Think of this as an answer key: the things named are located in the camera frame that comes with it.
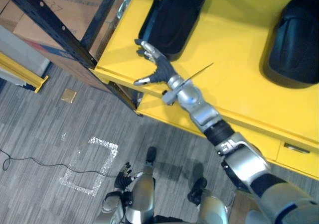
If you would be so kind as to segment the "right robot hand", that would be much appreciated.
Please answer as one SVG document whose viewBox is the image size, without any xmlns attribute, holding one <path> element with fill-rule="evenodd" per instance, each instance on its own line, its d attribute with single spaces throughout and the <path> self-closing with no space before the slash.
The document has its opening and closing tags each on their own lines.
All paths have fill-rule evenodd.
<svg viewBox="0 0 319 224">
<path fill-rule="evenodd" d="M 143 55 L 145 59 L 155 63 L 157 66 L 152 74 L 135 80 L 135 86 L 142 86 L 148 83 L 167 83 L 171 77 L 177 74 L 170 61 L 153 45 L 142 39 L 135 39 L 134 42 L 136 45 L 141 46 L 137 53 Z"/>
</svg>

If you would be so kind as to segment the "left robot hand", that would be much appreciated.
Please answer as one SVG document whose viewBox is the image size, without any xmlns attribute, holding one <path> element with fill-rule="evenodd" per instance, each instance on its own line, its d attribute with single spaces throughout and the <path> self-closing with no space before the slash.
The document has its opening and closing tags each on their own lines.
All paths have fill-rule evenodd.
<svg viewBox="0 0 319 224">
<path fill-rule="evenodd" d="M 133 175 L 131 174 L 131 172 L 131 165 L 129 162 L 126 162 L 120 169 L 114 181 L 115 191 L 123 192 L 135 179 L 143 175 L 143 172 L 137 172 Z"/>
</svg>

